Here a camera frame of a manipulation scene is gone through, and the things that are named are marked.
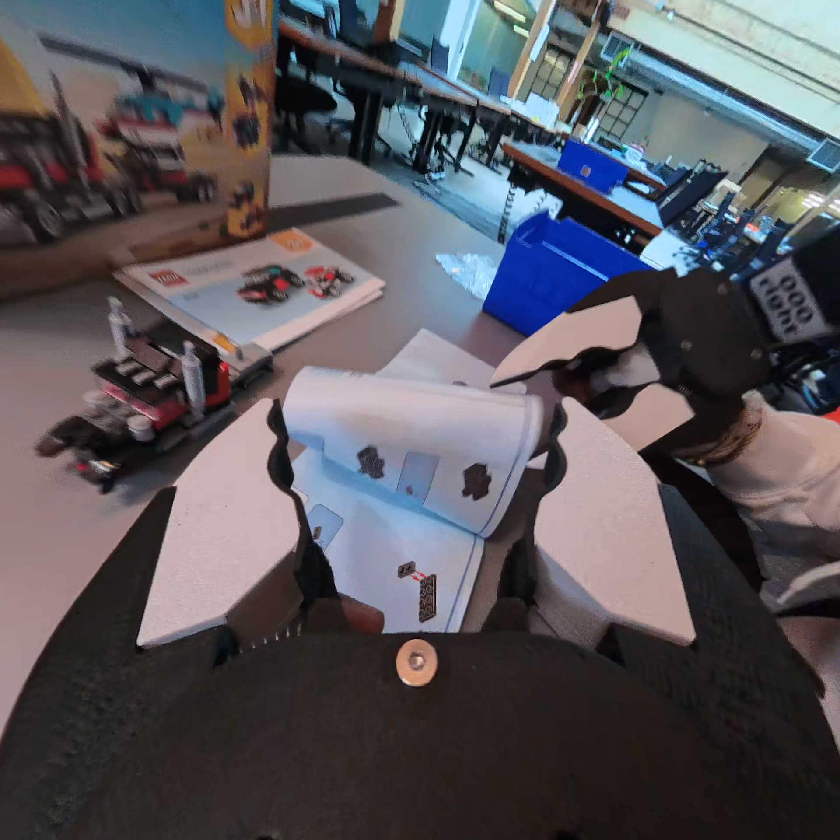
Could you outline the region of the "open lego instruction booklet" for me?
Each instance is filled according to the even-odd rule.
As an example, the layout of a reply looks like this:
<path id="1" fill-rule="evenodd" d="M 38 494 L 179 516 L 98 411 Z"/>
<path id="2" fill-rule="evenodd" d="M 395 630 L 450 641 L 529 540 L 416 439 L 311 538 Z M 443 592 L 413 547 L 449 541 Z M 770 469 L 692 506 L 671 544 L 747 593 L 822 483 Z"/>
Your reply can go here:
<path id="1" fill-rule="evenodd" d="M 456 633 L 486 540 L 542 432 L 543 399 L 423 329 L 379 372 L 308 366 L 282 404 L 312 537 L 386 633 Z"/>

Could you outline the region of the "lego truck model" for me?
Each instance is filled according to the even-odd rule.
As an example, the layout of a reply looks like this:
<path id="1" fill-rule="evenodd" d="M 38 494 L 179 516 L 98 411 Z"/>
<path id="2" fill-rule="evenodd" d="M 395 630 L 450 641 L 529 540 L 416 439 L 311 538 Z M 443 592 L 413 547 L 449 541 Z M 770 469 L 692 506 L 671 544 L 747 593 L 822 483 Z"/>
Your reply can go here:
<path id="1" fill-rule="evenodd" d="M 77 474 L 107 494 L 127 477 L 235 414 L 235 398 L 275 370 L 258 345 L 222 350 L 162 317 L 138 329 L 108 298 L 114 349 L 91 367 L 85 411 L 61 419 L 35 444 L 38 457 L 69 453 Z"/>

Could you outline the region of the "black office chair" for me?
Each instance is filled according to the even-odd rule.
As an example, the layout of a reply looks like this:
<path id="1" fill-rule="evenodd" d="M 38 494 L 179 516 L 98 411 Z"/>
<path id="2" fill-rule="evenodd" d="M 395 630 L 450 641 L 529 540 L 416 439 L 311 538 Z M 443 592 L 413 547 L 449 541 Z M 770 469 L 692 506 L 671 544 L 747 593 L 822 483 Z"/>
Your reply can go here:
<path id="1" fill-rule="evenodd" d="M 320 148 L 308 138 L 305 118 L 312 112 L 331 115 L 337 108 L 333 95 L 317 84 L 276 70 L 272 151 L 288 152 L 294 145 L 304 154 L 320 155 Z"/>

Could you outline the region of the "long wooden office desk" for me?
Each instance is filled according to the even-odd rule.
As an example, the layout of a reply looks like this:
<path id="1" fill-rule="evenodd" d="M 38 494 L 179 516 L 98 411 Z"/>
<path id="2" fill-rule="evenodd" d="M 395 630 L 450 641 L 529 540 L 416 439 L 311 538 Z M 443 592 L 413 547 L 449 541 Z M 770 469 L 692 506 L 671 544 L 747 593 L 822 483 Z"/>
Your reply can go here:
<path id="1" fill-rule="evenodd" d="M 438 78 L 431 70 L 412 65 L 389 66 L 284 15 L 278 17 L 277 27 L 280 41 L 318 55 L 320 75 L 329 76 L 334 81 L 346 81 L 352 89 L 364 91 L 362 116 L 358 127 L 351 133 L 354 150 L 350 156 L 366 165 L 371 161 L 385 100 L 401 102 L 414 98 L 432 113 L 412 163 L 414 170 L 422 174 L 427 169 L 428 156 L 444 117 L 465 114 L 470 119 L 469 126 L 473 128 L 483 111 L 495 111 L 502 120 L 509 116 L 498 102 L 463 92 L 456 85 Z M 552 196 L 570 199 L 573 207 L 590 207 L 596 216 L 609 218 L 615 226 L 626 230 L 630 238 L 649 241 L 665 229 L 654 203 L 643 199 L 627 186 L 616 186 L 608 194 L 597 192 L 559 170 L 555 162 L 558 156 L 547 146 L 504 143 L 501 148 L 513 163 L 510 196 L 517 188 L 541 188 Z"/>

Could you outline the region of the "green potted plant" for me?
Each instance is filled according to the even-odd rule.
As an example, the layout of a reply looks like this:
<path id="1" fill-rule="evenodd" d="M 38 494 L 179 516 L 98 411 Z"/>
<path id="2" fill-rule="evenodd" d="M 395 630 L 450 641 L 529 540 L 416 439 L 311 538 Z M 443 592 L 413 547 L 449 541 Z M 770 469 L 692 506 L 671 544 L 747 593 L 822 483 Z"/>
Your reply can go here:
<path id="1" fill-rule="evenodd" d="M 576 101 L 584 102 L 589 98 L 600 102 L 613 101 L 623 90 L 623 83 L 616 73 L 624 67 L 633 52 L 633 46 L 625 47 L 616 54 L 605 70 L 584 70 L 576 92 Z"/>

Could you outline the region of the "blue plastic bin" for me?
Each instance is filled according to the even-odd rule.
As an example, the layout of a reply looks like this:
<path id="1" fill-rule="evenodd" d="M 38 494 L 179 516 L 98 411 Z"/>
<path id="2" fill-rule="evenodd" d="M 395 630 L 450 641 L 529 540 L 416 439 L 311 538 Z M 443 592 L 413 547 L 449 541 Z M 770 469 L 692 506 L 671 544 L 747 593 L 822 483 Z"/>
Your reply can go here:
<path id="1" fill-rule="evenodd" d="M 610 279 L 649 269 L 588 227 L 542 211 L 513 231 L 482 311 L 528 337 Z"/>

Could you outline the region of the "blue box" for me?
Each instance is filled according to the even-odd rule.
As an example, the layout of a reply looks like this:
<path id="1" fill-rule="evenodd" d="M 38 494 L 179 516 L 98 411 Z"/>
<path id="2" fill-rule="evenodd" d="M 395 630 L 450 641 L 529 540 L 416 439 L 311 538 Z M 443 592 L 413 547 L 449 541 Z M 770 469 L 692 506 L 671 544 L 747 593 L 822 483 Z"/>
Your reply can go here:
<path id="1" fill-rule="evenodd" d="M 629 174 L 622 161 L 574 138 L 567 139 L 556 165 L 559 172 L 601 195 L 623 186 Z"/>

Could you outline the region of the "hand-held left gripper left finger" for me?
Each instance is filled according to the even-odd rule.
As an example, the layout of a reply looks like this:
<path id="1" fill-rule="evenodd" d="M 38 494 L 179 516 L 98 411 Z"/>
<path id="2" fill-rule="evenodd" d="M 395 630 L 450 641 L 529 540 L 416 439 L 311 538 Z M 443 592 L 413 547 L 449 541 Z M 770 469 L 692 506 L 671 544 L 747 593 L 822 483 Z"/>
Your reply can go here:
<path id="1" fill-rule="evenodd" d="M 175 495 L 136 644 L 151 649 L 226 626 L 273 637 L 303 604 L 307 505 L 278 400 L 263 399 L 195 457 Z"/>

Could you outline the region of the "wooden column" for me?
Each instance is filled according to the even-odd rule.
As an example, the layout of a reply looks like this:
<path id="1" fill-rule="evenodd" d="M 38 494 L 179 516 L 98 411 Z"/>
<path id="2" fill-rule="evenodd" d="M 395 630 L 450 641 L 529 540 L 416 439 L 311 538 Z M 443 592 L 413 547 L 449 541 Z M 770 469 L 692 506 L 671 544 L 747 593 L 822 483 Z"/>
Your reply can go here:
<path id="1" fill-rule="evenodd" d="M 531 64 L 539 57 L 539 53 L 549 36 L 557 6 L 558 1 L 541 1 L 528 31 L 526 43 L 521 50 L 516 68 L 511 75 L 507 94 L 510 100 L 518 98 Z"/>

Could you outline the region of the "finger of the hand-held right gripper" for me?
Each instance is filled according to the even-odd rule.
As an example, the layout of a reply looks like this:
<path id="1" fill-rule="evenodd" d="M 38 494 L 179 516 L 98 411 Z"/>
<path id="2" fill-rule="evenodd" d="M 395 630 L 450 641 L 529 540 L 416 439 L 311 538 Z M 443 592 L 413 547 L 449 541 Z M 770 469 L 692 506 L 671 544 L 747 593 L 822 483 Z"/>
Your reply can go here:
<path id="1" fill-rule="evenodd" d="M 643 314 L 634 297 L 578 312 L 565 312 L 515 347 L 495 369 L 489 387 L 525 382 L 591 350 L 618 353 L 635 345 Z"/>
<path id="2" fill-rule="evenodd" d="M 591 373 L 589 383 L 594 393 L 591 413 L 636 453 L 694 417 L 685 397 L 661 381 L 646 348 L 620 353 L 614 362 Z"/>

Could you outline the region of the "clear plastic scrap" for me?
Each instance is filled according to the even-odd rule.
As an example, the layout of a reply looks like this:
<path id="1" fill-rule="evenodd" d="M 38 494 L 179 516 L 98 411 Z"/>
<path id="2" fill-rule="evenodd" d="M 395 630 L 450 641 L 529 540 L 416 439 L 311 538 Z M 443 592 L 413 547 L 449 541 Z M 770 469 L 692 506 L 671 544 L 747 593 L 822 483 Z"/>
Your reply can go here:
<path id="1" fill-rule="evenodd" d="M 435 258 L 444 273 L 471 297 L 479 301 L 487 299 L 499 267 L 496 260 L 471 253 L 437 254 Z"/>

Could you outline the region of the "closed lego instruction booklet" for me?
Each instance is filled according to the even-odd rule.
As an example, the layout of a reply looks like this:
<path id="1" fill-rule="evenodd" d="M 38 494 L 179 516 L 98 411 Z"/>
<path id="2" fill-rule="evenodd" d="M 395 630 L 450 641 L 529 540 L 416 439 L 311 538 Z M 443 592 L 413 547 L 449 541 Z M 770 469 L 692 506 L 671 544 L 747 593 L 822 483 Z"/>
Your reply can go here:
<path id="1" fill-rule="evenodd" d="M 385 290 L 383 279 L 295 227 L 115 277 L 228 357 L 250 344 L 278 351 Z"/>

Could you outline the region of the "lego set cardboard box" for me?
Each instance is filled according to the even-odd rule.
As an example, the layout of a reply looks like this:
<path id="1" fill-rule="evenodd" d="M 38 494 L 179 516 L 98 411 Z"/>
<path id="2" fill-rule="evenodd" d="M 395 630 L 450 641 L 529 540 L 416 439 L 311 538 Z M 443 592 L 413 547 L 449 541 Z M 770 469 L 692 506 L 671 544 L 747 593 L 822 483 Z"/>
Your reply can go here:
<path id="1" fill-rule="evenodd" d="M 266 233 L 271 1 L 1 2 L 1 298 Z"/>

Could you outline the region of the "person's left hand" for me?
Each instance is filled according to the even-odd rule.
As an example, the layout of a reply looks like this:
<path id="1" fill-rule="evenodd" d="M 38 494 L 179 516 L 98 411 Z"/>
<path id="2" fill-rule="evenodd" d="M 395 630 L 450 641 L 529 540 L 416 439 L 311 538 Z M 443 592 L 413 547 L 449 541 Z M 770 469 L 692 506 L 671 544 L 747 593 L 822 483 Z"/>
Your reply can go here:
<path id="1" fill-rule="evenodd" d="M 344 594 L 340 595 L 340 603 L 352 630 L 360 634 L 383 633 L 385 616 L 381 610 Z"/>

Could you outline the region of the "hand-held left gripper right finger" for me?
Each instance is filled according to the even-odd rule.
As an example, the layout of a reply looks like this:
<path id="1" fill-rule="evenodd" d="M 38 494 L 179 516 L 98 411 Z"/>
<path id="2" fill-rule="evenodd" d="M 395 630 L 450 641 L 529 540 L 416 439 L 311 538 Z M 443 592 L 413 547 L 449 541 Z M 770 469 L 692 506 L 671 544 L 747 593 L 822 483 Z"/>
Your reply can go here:
<path id="1" fill-rule="evenodd" d="M 540 495 L 502 565 L 497 626 L 596 650 L 614 629 L 697 639 L 654 472 L 571 398 L 553 413 Z"/>

